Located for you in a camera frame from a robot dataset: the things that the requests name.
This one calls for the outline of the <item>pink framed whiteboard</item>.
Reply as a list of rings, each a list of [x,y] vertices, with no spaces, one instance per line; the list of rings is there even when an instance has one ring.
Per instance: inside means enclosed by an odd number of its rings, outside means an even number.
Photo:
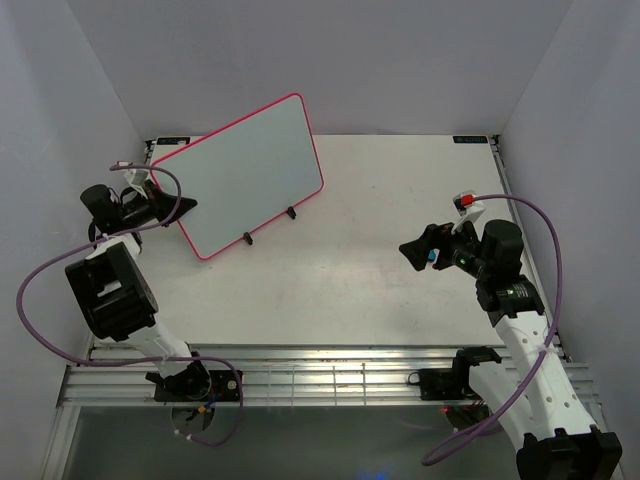
[[[319,193],[324,176],[303,97],[291,93],[152,161],[167,194],[196,201],[178,222],[208,260]]]

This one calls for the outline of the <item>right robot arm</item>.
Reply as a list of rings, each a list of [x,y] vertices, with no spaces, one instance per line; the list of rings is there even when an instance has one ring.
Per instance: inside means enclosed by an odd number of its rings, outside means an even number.
[[[581,403],[558,353],[536,287],[522,274],[520,228],[491,220],[481,235],[469,221],[426,227],[399,250],[417,271],[455,266],[472,276],[479,305],[508,350],[513,382],[491,348],[457,352],[445,393],[479,396],[498,414],[516,450],[522,479],[610,479],[622,456],[613,432],[603,432]]]

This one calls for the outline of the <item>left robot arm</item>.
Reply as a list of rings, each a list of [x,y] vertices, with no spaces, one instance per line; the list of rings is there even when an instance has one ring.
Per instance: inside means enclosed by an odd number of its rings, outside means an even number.
[[[128,201],[104,184],[80,196],[92,215],[89,239],[102,242],[65,274],[91,332],[135,348],[150,357],[157,372],[148,379],[180,398],[201,400],[212,389],[212,376],[195,358],[188,343],[170,333],[159,320],[157,301],[136,263],[142,251],[137,227],[153,220],[173,222],[195,208],[190,198],[162,192],[151,180],[130,186]]]

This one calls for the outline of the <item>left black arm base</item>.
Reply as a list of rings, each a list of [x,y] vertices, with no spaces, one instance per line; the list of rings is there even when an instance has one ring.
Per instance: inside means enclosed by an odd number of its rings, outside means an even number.
[[[145,379],[155,385],[153,400],[163,403],[201,403],[209,402],[238,402],[239,387],[234,374],[230,370],[210,370],[211,385],[206,393],[199,398],[179,395],[167,390],[157,372],[148,372]]]

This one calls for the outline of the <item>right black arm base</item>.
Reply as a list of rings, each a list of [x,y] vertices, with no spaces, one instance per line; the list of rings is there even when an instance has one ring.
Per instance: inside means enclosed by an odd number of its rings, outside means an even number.
[[[479,399],[469,386],[468,375],[453,368],[415,370],[408,375],[407,385],[418,387],[423,401]]]

